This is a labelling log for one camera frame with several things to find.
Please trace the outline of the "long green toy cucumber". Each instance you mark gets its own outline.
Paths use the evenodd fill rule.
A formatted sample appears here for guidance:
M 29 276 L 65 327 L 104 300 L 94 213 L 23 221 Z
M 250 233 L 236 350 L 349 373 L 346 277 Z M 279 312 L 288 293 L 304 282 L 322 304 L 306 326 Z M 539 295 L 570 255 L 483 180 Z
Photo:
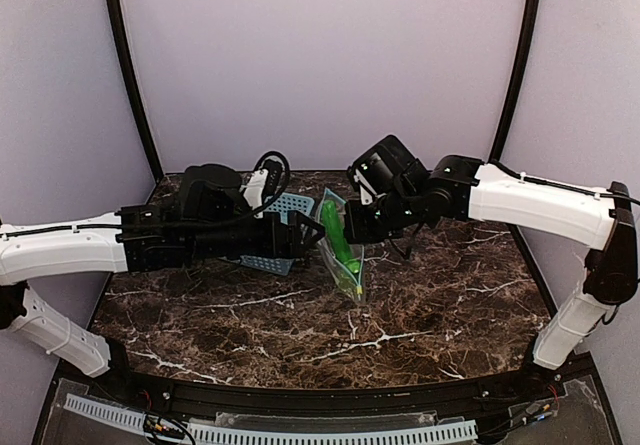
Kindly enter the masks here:
M 325 234 L 336 259 L 352 274 L 360 272 L 359 261 L 354 257 L 351 247 L 343 234 L 343 226 L 334 201 L 325 201 L 321 208 L 321 221 Z

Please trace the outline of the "clear zip top bag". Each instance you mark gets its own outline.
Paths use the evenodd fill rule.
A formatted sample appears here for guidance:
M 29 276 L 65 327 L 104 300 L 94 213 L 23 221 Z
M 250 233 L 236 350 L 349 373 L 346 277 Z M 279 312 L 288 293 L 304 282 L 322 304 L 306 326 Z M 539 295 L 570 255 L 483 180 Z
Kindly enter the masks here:
M 315 219 L 325 230 L 318 248 L 336 288 L 355 304 L 366 301 L 364 285 L 364 247 L 349 244 L 344 236 L 346 201 L 325 188 Z

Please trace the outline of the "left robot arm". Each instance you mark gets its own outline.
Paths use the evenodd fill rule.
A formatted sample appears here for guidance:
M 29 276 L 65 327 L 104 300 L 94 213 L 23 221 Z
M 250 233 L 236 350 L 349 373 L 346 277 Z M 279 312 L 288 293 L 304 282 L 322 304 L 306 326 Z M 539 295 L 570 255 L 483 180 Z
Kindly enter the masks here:
M 133 273 L 182 268 L 207 258 L 299 259 L 325 234 L 293 210 L 270 211 L 290 170 L 260 160 L 248 179 L 220 164 L 190 166 L 165 205 L 123 207 L 66 223 L 1 227 L 1 327 L 18 333 L 94 379 L 128 377 L 126 350 L 48 305 L 35 278 L 83 272 Z

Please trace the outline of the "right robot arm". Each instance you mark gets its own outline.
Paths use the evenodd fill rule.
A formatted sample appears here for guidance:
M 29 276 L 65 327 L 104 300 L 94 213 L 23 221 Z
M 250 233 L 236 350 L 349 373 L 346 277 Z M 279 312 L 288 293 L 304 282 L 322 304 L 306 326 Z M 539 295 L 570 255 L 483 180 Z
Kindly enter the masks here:
M 434 227 L 448 218 L 530 228 L 588 247 L 583 282 L 533 343 L 539 368 L 561 367 L 638 290 L 636 201 L 620 182 L 571 185 L 461 155 L 427 169 L 394 135 L 358 157 L 347 176 L 359 195 L 345 206 L 344 236 L 351 244 L 399 238 L 410 226 Z

